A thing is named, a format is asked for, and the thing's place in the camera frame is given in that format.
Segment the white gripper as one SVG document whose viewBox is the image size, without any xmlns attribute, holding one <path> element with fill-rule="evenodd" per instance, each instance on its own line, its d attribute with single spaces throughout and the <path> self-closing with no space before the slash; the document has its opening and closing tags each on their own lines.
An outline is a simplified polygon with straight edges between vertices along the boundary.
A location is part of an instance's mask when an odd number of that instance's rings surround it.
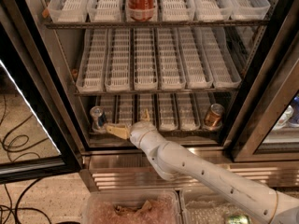
<svg viewBox="0 0 299 224">
<path fill-rule="evenodd" d="M 122 124 L 112 124 L 106 125 L 106 130 L 108 133 L 113 134 L 121 139 L 128 139 L 133 145 L 138 149 L 142 150 L 153 150 L 157 145 L 157 140 L 159 133 L 157 129 L 150 123 L 150 113 L 148 109 L 141 111 L 139 122 L 135 123 L 130 128 Z"/>
</svg>

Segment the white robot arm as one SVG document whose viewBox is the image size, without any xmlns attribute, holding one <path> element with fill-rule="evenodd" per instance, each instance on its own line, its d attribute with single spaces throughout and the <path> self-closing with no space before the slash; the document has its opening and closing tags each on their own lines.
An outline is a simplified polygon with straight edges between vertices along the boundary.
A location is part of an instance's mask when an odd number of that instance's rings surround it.
<svg viewBox="0 0 299 224">
<path fill-rule="evenodd" d="M 165 139 L 148 118 L 134 125 L 108 123 L 108 133 L 128 139 L 147 156 L 164 180 L 185 174 L 220 194 L 261 224 L 299 224 L 299 200 L 234 174 Z"/>
</svg>

